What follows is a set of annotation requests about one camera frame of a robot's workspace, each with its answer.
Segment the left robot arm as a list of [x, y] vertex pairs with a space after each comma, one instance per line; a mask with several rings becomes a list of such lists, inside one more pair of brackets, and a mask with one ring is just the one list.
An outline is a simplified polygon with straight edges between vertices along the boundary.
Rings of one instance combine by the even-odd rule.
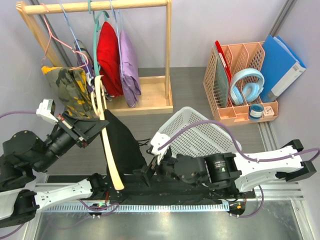
[[80, 120], [62, 113], [52, 119], [53, 129], [45, 140], [22, 130], [2, 144], [0, 157], [0, 226], [22, 225], [36, 213], [77, 199], [101, 200], [107, 185], [94, 173], [74, 185], [53, 191], [36, 192], [26, 185], [44, 173], [74, 145], [87, 147], [108, 126], [107, 120]]

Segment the black trousers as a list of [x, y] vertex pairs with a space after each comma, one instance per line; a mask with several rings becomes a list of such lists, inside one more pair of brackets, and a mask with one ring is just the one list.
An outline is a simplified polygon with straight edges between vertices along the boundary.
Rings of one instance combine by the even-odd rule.
[[111, 111], [106, 109], [104, 117], [109, 122], [106, 130], [116, 168], [120, 174], [132, 175], [147, 164], [138, 141]]

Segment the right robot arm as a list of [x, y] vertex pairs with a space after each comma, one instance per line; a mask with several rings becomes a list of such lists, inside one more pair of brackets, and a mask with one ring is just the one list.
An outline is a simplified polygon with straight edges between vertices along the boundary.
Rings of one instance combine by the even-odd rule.
[[245, 154], [243, 152], [214, 153], [205, 156], [173, 154], [168, 144], [158, 150], [149, 165], [133, 173], [151, 187], [153, 176], [168, 177], [196, 188], [205, 188], [221, 197], [241, 198], [255, 187], [273, 180], [296, 182], [314, 175], [312, 160], [301, 158], [300, 141], [292, 140], [273, 151]]

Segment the beige wooden hanger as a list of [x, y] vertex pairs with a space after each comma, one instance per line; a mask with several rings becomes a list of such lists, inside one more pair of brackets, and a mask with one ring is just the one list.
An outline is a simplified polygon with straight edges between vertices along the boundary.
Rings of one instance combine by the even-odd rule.
[[[94, 78], [94, 92], [91, 93], [90, 97], [91, 97], [94, 113], [97, 115], [97, 117], [101, 121], [104, 121], [105, 120], [104, 110], [107, 109], [107, 103], [106, 103], [106, 98], [104, 94], [104, 85], [103, 85], [103, 82], [101, 81], [101, 78], [102, 78], [102, 75], [98, 75]], [[125, 188], [125, 186], [120, 178], [119, 172], [117, 170], [117, 167], [114, 161], [106, 127], [104, 127], [101, 130], [101, 135], [102, 135], [102, 143], [104, 147], [104, 153], [105, 153], [111, 181], [113, 183], [114, 189], [116, 191], [121, 191]]]

